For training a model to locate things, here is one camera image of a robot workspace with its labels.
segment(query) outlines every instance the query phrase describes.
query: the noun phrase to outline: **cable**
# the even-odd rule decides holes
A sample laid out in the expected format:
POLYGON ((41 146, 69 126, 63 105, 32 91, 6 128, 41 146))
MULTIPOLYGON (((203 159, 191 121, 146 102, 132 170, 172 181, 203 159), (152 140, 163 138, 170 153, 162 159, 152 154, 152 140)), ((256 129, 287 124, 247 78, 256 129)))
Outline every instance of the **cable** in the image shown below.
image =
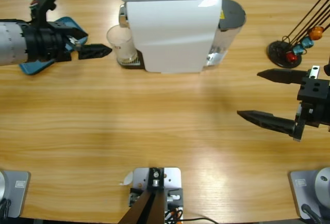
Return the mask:
POLYGON ((214 224, 219 224, 215 220, 212 220, 208 217, 199 217, 199 218, 193 218, 193 219, 180 219, 182 217, 183 211, 179 209, 172 209, 166 212, 165 217, 167 217, 168 214, 171 213, 171 216, 165 220, 166 224, 177 224, 181 221, 196 221, 196 220, 208 220, 210 222, 213 222, 214 224))
POLYGON ((195 220, 208 220, 208 221, 213 222, 214 224, 219 224, 215 220, 212 220, 212 219, 207 218, 207 217, 200 217, 200 218, 194 218, 194 219, 183 219, 183 220, 178 220, 178 221, 195 221, 195 220))

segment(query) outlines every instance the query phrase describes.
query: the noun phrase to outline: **label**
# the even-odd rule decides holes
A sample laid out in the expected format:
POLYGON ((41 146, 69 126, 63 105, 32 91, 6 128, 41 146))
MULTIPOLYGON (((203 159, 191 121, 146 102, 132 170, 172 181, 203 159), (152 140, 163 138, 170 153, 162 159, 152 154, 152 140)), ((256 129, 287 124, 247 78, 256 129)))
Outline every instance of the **label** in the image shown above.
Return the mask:
POLYGON ((295 184, 298 187, 307 186, 307 183, 306 183, 305 179, 296 179, 295 184))
POLYGON ((26 181, 16 181, 15 188, 25 188, 26 181))
POLYGON ((223 12, 223 10, 221 10, 220 19, 221 20, 225 19, 225 13, 223 12))

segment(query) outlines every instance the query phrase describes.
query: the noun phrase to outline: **orange ball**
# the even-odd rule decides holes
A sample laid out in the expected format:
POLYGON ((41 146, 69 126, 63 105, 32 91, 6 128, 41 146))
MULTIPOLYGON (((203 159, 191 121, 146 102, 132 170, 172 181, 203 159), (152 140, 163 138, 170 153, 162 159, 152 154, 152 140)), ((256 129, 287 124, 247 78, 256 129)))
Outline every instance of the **orange ball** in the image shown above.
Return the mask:
POLYGON ((308 36, 311 40, 319 40, 323 35, 323 27, 313 27, 309 32, 308 36))

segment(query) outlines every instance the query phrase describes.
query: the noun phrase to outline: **black cable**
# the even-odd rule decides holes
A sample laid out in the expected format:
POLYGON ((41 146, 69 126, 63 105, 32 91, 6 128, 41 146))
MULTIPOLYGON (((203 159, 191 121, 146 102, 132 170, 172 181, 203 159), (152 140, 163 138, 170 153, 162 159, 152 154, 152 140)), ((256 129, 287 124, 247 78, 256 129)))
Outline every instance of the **black cable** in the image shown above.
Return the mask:
POLYGON ((213 222, 214 224, 219 224, 215 220, 212 220, 212 219, 207 218, 207 217, 200 217, 200 218, 193 218, 193 219, 183 219, 183 220, 178 220, 178 221, 195 221, 195 220, 208 220, 208 221, 213 222))
POLYGON ((307 214, 315 224, 323 224, 323 220, 320 216, 318 216, 313 210, 311 210, 310 206, 307 204, 303 204, 301 206, 301 210, 307 214))
POLYGON ((219 224, 215 220, 212 220, 211 218, 208 218, 208 217, 199 217, 199 218, 193 218, 193 219, 180 219, 182 217, 183 211, 178 210, 178 209, 172 209, 172 210, 167 211, 167 213, 165 214, 165 217, 172 212, 174 214, 172 214, 168 219, 165 220, 166 224, 177 224, 178 222, 181 222, 181 221, 196 221, 196 220, 208 220, 210 222, 213 222, 214 224, 219 224))

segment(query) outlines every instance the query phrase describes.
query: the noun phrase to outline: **black stand base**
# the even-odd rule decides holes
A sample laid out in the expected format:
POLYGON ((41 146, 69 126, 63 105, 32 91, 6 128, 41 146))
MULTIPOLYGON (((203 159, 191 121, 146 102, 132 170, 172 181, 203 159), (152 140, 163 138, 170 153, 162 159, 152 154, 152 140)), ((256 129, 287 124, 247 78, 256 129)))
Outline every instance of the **black stand base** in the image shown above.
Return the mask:
POLYGON ((297 56, 296 62, 288 62, 286 59, 287 48, 290 46, 289 43, 284 41, 275 41, 268 45, 266 52, 267 56, 276 65, 282 68, 294 68, 297 67, 301 63, 302 57, 300 55, 297 56))

